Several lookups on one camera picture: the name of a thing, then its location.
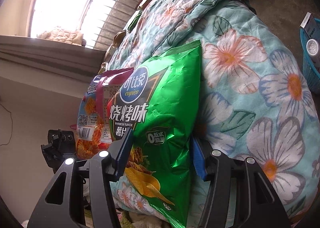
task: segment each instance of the floral quilt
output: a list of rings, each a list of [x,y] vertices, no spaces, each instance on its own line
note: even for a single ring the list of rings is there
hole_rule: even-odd
[[[202,80],[195,134],[229,157],[254,157],[294,223],[317,193],[319,120],[292,53],[249,0],[153,0],[108,68],[136,67],[196,39]],[[198,225],[209,188],[195,173],[193,179],[189,227]],[[164,219],[125,176],[111,187],[123,209]]]

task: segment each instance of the basket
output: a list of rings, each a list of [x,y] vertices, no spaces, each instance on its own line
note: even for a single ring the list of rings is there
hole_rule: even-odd
[[[320,20],[315,20],[317,24],[320,25]],[[306,45],[309,38],[302,28],[300,28],[300,40],[303,48],[303,76],[307,81],[310,91],[316,94],[320,94],[320,73],[316,70],[315,66],[313,65],[313,62],[311,61],[310,56],[308,55]]]

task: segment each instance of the green chip bag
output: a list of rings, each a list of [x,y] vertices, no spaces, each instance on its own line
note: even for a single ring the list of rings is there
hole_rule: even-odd
[[[135,69],[107,110],[113,140],[126,128],[134,143],[125,175],[173,227],[186,227],[189,136],[198,111],[201,43],[154,56]]]

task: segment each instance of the black cable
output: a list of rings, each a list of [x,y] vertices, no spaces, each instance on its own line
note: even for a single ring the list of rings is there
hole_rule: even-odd
[[[10,143],[10,141],[11,141],[11,138],[12,138],[12,128],[13,128],[13,120],[12,120],[12,114],[11,114],[11,111],[9,111],[9,110],[7,110],[1,103],[0,103],[0,106],[1,107],[3,107],[7,112],[9,112],[10,113],[10,118],[11,118],[11,136],[10,136],[10,138],[9,138],[9,141],[8,141],[8,143],[7,144],[0,144],[0,146],[6,146],[6,145],[8,145],[9,143]]]

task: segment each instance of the white bottle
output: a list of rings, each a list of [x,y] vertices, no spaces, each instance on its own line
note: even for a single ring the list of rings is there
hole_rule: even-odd
[[[315,65],[316,70],[319,72],[320,71],[320,47],[319,43],[314,40],[310,39],[307,41],[307,52],[313,61],[313,64]]]

